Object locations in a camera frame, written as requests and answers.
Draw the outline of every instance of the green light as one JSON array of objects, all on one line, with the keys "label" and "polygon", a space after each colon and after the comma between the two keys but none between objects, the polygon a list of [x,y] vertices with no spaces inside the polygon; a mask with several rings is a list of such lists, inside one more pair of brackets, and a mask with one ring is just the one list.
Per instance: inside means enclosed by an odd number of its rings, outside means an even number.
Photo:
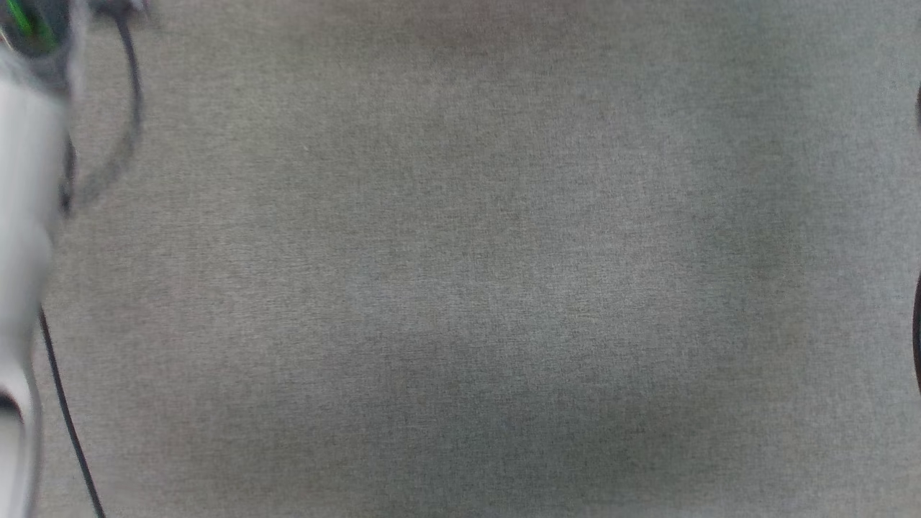
[{"label": "green light", "polygon": [[22,6],[19,2],[16,0],[6,0],[6,5],[9,6],[10,12],[13,13],[13,18],[16,19],[19,30],[26,36],[31,36],[33,32],[32,23],[29,21],[29,17],[26,16],[26,12],[22,10]]},{"label": "green light", "polygon": [[6,6],[9,7],[17,28],[23,36],[37,39],[44,51],[49,51],[57,46],[57,39],[52,28],[45,23],[40,15],[23,7],[19,0],[6,0]]}]

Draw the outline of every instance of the dark object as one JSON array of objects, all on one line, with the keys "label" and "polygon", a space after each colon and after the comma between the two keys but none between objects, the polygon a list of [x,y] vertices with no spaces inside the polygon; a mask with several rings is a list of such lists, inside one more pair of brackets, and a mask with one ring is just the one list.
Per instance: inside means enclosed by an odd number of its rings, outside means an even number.
[{"label": "dark object", "polygon": [[96,511],[96,515],[99,518],[105,518],[106,513],[102,510],[102,502],[99,501],[99,494],[96,492],[96,484],[93,483],[93,476],[89,473],[87,458],[83,455],[80,439],[76,436],[74,421],[70,418],[70,407],[67,406],[67,397],[64,395],[64,385],[61,383],[61,373],[57,368],[57,358],[54,356],[52,334],[48,329],[48,319],[45,317],[44,308],[39,308],[39,326],[41,327],[41,334],[45,339],[45,348],[48,349],[48,363],[52,368],[54,390],[56,390],[58,394],[58,404],[61,405],[61,413],[64,414],[64,424],[67,426],[67,434],[70,435],[70,442],[74,445],[76,461],[80,464],[80,471],[83,472],[83,480],[87,483],[89,499],[93,501],[93,509]]},{"label": "dark object", "polygon": [[24,56],[52,53],[70,35],[70,5],[66,0],[0,0],[0,33]]},{"label": "dark object", "polygon": [[915,352],[915,378],[921,391],[921,277],[915,288],[915,311],[912,315],[912,349]]},{"label": "dark object", "polygon": [[[133,96],[132,120],[129,130],[126,132],[116,153],[113,154],[113,158],[108,164],[108,176],[112,176],[116,174],[119,169],[117,167],[118,163],[132,155],[135,143],[141,133],[144,100],[141,93],[141,79],[137,66],[137,56],[134,53],[134,43],[132,42],[131,32],[128,30],[128,18],[136,9],[135,4],[130,0],[97,0],[92,2],[90,6],[97,14],[110,16],[115,21],[115,25],[122,37],[122,44],[124,45],[125,54],[128,60],[128,69],[131,74]],[[72,141],[67,143],[67,156],[65,160],[64,183],[61,186],[61,209],[65,216],[69,216],[74,204],[74,178],[76,170],[76,151],[74,150]],[[93,482],[93,476],[89,471],[87,458],[83,453],[83,447],[80,445],[80,440],[76,435],[74,421],[70,416],[70,408],[67,405],[67,398],[64,395],[64,385],[61,381],[61,373],[58,370],[57,358],[54,356],[51,331],[48,328],[48,319],[45,316],[45,310],[43,308],[39,308],[39,324],[41,326],[45,348],[48,350],[48,363],[51,365],[54,388],[57,391],[61,413],[64,414],[64,424],[67,427],[67,434],[70,436],[70,442],[74,446],[76,460],[80,464],[80,471],[83,473],[83,480],[87,485],[87,492],[89,493],[90,500],[92,500],[96,516],[98,518],[105,518],[106,514],[102,508],[102,502],[99,500],[96,484]]]}]

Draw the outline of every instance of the black wire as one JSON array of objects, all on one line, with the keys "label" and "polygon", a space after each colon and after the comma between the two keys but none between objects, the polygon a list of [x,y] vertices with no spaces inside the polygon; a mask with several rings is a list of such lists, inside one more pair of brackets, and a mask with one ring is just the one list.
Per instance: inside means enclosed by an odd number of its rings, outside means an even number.
[{"label": "black wire", "polygon": [[96,516],[98,518],[105,518],[106,513],[102,510],[102,502],[99,501],[99,494],[96,492],[96,484],[93,483],[93,476],[89,473],[87,458],[83,455],[80,439],[76,436],[74,421],[70,418],[70,407],[67,406],[67,397],[64,395],[64,385],[61,383],[61,373],[58,371],[57,358],[54,356],[52,334],[51,331],[48,330],[48,319],[45,317],[44,308],[39,308],[39,325],[41,326],[41,334],[45,338],[45,348],[48,349],[48,363],[52,368],[54,389],[58,394],[58,403],[61,405],[61,413],[64,414],[64,424],[67,426],[67,434],[70,435],[70,442],[74,445],[76,461],[80,464],[80,471],[83,472],[83,481],[87,483],[87,492],[89,493],[89,499],[93,502],[93,509],[96,511]]},{"label": "black wire", "polygon": [[111,17],[115,27],[122,38],[125,57],[128,62],[128,73],[131,77],[131,120],[128,128],[122,135],[108,161],[101,170],[91,174],[85,184],[75,190],[77,199],[74,206],[87,206],[93,202],[110,184],[115,182],[125,169],[126,162],[134,155],[134,149],[141,137],[141,127],[144,120],[144,94],[141,90],[141,72],[137,64],[137,54],[134,51],[134,41],[128,28],[128,19],[133,12],[130,0],[99,0],[91,3],[91,8],[96,13]]},{"label": "black wire", "polygon": [[[915,116],[918,130],[921,131],[921,88],[918,89],[915,101]],[[918,391],[921,391],[921,276],[918,277],[915,288],[915,308],[912,311],[912,352],[915,355],[915,379],[918,382]]]},{"label": "black wire", "polygon": [[[106,1],[95,5],[100,14],[111,16],[115,20],[115,27],[118,28],[119,35],[122,37],[125,55],[128,61],[128,70],[131,74],[132,87],[132,113],[131,122],[128,131],[125,133],[119,146],[112,153],[107,167],[103,173],[97,177],[97,189],[88,189],[89,195],[87,200],[91,200],[99,195],[100,183],[105,184],[113,180],[120,169],[120,162],[127,160],[134,153],[134,147],[141,135],[141,122],[144,111],[144,98],[141,92],[141,74],[137,65],[137,55],[134,52],[134,42],[131,38],[131,31],[128,29],[128,16],[131,12],[128,2],[114,0]],[[76,153],[73,142],[67,142],[67,156],[64,165],[64,186],[61,192],[61,209],[64,215],[70,214],[74,203],[74,177],[76,170]],[[54,356],[54,345],[52,343],[52,334],[48,328],[48,318],[45,315],[44,308],[39,308],[39,324],[41,334],[45,340],[45,348],[48,350],[48,363],[51,366],[52,377],[54,378],[54,389],[57,392],[58,404],[61,406],[61,413],[64,415],[64,424],[67,427],[67,434],[70,436],[70,442],[74,446],[76,460],[80,464],[80,471],[83,473],[83,481],[87,485],[87,493],[92,501],[93,510],[97,518],[105,518],[106,513],[102,509],[102,502],[99,501],[99,494],[96,491],[96,484],[93,482],[93,476],[89,471],[87,458],[83,453],[83,447],[80,446],[80,439],[76,435],[74,421],[70,416],[70,407],[67,404],[67,397],[64,394],[64,384],[61,382],[61,373],[58,370],[57,358]]]}]

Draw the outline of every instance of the white object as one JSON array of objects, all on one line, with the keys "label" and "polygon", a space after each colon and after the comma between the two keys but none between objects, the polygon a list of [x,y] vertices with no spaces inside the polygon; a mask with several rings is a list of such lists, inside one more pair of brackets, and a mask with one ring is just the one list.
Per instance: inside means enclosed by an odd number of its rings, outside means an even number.
[{"label": "white object", "polygon": [[0,67],[0,396],[18,415],[0,410],[0,516],[19,518],[31,514],[41,461],[31,343],[51,267],[69,103],[3,73]]}]

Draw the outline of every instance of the gray fabric surface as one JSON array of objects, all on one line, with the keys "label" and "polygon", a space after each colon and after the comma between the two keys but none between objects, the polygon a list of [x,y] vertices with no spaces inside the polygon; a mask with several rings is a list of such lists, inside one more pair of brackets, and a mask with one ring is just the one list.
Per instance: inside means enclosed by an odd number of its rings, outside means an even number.
[{"label": "gray fabric surface", "polygon": [[921,512],[916,1],[160,7],[47,294],[110,516]]}]

